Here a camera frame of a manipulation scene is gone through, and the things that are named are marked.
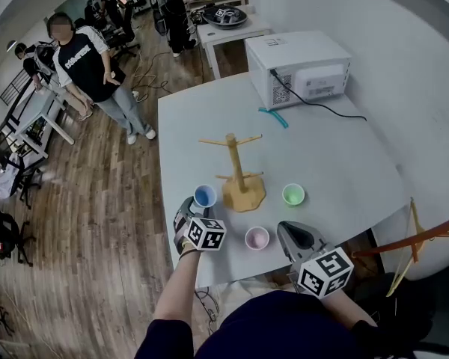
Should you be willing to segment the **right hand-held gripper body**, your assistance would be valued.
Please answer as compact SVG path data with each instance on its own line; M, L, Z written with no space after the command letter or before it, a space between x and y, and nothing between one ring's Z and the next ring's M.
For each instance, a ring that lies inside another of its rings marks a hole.
M300 265L297 289L325 298L346 286L353 269L354 265L343 248L335 248Z

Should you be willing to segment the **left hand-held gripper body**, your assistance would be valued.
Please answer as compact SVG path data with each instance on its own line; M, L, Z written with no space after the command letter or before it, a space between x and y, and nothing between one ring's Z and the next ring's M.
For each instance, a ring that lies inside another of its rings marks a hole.
M174 219L174 244L178 254L188 242L198 251L219 251L226 236L226 226L222 220L203 216L186 217L177 213Z

